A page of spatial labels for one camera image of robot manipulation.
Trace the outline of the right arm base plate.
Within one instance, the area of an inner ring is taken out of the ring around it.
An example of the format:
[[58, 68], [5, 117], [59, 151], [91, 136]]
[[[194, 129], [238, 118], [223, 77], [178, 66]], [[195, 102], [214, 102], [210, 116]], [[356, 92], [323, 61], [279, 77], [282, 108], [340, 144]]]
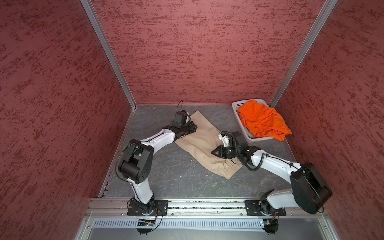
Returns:
[[287, 215], [284, 208], [274, 209], [266, 200], [246, 200], [245, 209], [247, 216], [279, 217]]

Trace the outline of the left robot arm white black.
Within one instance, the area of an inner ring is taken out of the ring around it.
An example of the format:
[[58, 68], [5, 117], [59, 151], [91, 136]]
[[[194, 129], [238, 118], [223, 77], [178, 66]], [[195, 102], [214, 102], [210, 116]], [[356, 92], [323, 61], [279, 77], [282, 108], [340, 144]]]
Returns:
[[194, 122], [168, 125], [149, 138], [131, 140], [118, 157], [116, 172], [121, 173], [122, 180], [130, 184], [134, 198], [129, 205], [137, 207], [140, 214], [149, 216], [156, 212], [155, 194], [148, 181], [155, 153], [176, 140], [195, 133], [197, 129]]

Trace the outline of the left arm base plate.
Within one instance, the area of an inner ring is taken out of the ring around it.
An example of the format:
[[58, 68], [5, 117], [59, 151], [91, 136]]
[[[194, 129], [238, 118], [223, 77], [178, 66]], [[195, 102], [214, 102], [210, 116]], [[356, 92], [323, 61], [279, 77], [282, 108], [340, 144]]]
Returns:
[[128, 216], [166, 216], [168, 211], [168, 200], [150, 200], [147, 204], [138, 202], [136, 199], [127, 203]]

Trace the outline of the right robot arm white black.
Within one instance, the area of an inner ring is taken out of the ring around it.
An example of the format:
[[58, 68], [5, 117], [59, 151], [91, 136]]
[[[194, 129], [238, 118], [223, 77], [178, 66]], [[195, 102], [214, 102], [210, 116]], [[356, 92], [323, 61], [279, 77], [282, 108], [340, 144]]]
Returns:
[[256, 172], [264, 169], [290, 184], [285, 190], [269, 190], [255, 203], [246, 207], [251, 215], [282, 215], [286, 208], [300, 208], [308, 214], [321, 213], [324, 204], [333, 192], [316, 166], [290, 162], [273, 156], [256, 146], [246, 144], [223, 144], [212, 151], [212, 155], [222, 159], [238, 158], [248, 170]]

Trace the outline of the orange shorts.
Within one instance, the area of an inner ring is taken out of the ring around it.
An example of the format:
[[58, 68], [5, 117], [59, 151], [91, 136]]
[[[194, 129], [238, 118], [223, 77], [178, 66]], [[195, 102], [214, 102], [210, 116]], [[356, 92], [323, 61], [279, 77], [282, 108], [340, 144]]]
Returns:
[[241, 123], [256, 138], [272, 137], [283, 141], [292, 131], [283, 117], [273, 108], [258, 103], [256, 100], [246, 102], [238, 109]]

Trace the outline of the beige shorts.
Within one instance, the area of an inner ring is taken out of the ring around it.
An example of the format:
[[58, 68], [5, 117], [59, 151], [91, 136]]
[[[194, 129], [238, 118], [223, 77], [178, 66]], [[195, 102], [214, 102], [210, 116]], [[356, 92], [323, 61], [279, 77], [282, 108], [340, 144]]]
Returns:
[[222, 159], [212, 154], [223, 143], [219, 139], [220, 131], [200, 111], [192, 114], [192, 122], [198, 126], [196, 132], [176, 140], [176, 144], [205, 169], [229, 180], [243, 165], [237, 158]]

